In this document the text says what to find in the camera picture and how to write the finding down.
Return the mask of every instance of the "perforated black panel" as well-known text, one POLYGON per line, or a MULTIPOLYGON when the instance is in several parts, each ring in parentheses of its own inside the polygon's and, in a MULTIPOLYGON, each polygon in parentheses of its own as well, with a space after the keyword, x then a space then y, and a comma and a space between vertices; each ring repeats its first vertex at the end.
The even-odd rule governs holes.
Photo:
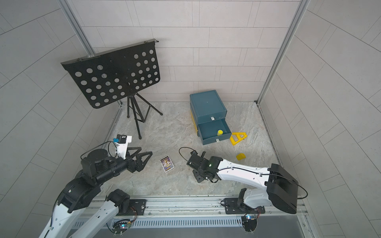
POLYGON ((61 64, 94 108, 160 81, 154 39, 61 64))

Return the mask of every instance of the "tripod stand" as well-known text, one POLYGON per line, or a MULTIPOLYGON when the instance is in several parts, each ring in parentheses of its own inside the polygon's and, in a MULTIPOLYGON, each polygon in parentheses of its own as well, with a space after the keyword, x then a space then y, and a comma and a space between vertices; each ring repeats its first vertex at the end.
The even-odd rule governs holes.
POLYGON ((145 123, 146 122, 146 119, 147 119, 147 116, 148 116, 148 113, 149 113, 149 109, 152 107, 155 111, 157 111, 160 115, 163 115, 159 110, 157 110, 154 106, 152 106, 151 103, 149 103, 147 100, 145 100, 142 96, 140 96, 138 93, 134 93, 132 95, 129 95, 127 96, 127 118, 130 118, 130 108, 132 109, 132 111, 134 112, 134 118, 135 118, 135 122, 136 122, 136 128, 138 129, 138 134, 139 134, 139 139, 141 140, 142 139, 142 136, 140 134, 140 129, 139 129, 139 124, 138 124, 138 121, 140 122, 143 122, 145 123), (143 118, 143 114, 139 108, 139 105, 138 105, 138 102, 136 101, 135 99, 135 94, 141 98, 144 102, 146 102, 149 107, 148 107, 148 110, 147 110, 147 114, 146 114, 146 117, 143 118), (136 113, 139 114, 140 116, 140 119, 137 118, 136 116, 136 113))

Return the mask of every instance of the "card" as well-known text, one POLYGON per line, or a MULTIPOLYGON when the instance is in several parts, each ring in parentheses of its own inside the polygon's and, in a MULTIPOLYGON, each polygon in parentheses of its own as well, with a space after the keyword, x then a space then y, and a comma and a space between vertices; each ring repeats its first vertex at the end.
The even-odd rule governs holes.
POLYGON ((163 169, 165 172, 168 172, 169 170, 174 168, 174 165, 173 165, 172 160, 169 157, 169 155, 160 159, 160 162, 162 163, 162 166, 163 166, 163 169))

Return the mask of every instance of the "white tiled wall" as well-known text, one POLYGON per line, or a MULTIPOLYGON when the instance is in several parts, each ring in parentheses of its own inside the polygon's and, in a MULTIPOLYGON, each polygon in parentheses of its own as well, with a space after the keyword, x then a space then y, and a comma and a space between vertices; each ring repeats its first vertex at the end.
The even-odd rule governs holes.
POLYGON ((85 55, 55 0, 0 1, 0 237, 38 237, 105 139, 118 105, 93 110, 60 64, 85 55))
POLYGON ((326 238, 381 237, 380 35, 380 1, 311 0, 260 104, 326 238))
POLYGON ((216 89, 254 101, 298 1, 68 0, 97 52, 155 38, 161 82, 150 101, 188 101, 216 89))

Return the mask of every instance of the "music stand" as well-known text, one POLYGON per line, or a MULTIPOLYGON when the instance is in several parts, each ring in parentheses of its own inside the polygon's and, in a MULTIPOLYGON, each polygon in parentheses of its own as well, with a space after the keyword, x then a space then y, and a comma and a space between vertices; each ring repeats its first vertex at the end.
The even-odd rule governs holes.
POLYGON ((142 137, 138 121, 145 123, 149 109, 152 107, 163 115, 138 94, 140 90, 160 81, 155 42, 155 39, 151 39, 61 63, 93 108, 101 108, 127 97, 127 118, 130 117, 131 108, 139 139, 142 137), (149 105, 145 117, 135 95, 149 105))

